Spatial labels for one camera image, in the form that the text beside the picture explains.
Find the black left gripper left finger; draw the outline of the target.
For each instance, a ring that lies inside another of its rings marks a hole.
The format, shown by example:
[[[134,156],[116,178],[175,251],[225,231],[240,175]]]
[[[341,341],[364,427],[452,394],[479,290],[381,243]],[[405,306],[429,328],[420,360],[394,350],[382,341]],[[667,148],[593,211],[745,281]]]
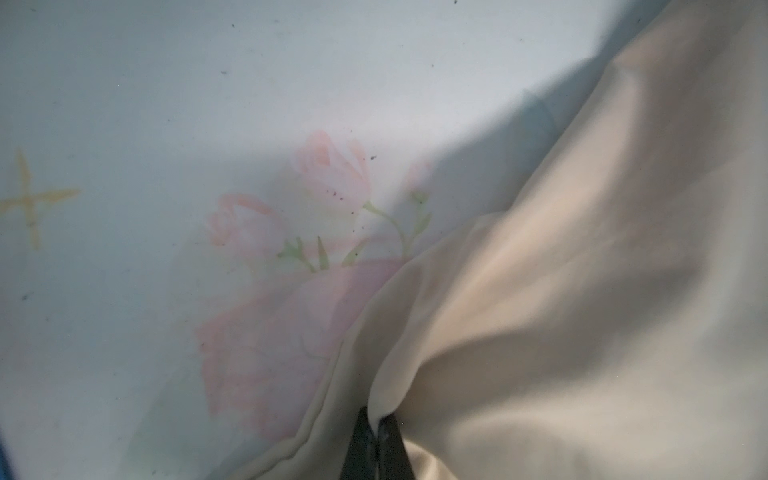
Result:
[[[377,479],[377,437],[369,424],[366,407],[358,411],[339,479]]]

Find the beige shorts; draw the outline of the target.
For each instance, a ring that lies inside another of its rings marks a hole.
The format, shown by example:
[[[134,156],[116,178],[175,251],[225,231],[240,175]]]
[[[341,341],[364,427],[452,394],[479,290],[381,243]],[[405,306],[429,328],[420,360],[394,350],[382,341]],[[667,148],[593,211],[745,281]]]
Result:
[[[766,477],[765,2],[670,3],[507,212],[368,303],[240,477],[336,479],[388,415],[420,479]]]

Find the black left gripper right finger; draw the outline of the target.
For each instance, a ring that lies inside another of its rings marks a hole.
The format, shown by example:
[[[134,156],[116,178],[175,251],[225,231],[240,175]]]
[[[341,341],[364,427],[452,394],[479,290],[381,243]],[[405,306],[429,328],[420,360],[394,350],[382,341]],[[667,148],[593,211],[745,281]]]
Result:
[[[394,414],[384,417],[377,430],[378,478],[380,480],[415,480],[404,441]]]

